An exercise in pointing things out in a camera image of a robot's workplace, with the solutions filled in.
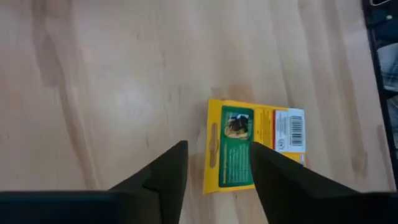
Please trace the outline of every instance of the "yellow package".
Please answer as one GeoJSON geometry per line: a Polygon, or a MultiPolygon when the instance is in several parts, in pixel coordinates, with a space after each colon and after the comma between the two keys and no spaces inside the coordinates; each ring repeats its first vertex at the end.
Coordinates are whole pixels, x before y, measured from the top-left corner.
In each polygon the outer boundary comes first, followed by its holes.
{"type": "Polygon", "coordinates": [[[249,163],[253,141],[304,164],[304,111],[209,100],[204,194],[254,188],[249,163]]]}

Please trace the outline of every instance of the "wooden table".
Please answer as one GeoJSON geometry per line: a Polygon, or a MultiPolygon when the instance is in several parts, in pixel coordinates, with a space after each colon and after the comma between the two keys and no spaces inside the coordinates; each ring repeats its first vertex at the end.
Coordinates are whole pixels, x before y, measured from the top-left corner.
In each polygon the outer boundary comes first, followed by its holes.
{"type": "Polygon", "coordinates": [[[210,97],[303,108],[307,167],[395,189],[359,0],[0,0],[0,189],[107,189],[178,140],[181,223],[264,223],[201,194],[210,97]]]}

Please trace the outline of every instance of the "white barcode sticker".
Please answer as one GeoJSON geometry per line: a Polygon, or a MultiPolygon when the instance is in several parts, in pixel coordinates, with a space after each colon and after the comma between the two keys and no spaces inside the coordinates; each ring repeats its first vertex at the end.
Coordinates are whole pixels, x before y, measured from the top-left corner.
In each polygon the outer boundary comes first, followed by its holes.
{"type": "Polygon", "coordinates": [[[305,117],[300,109],[275,111],[275,150],[305,152],[305,117]]]}

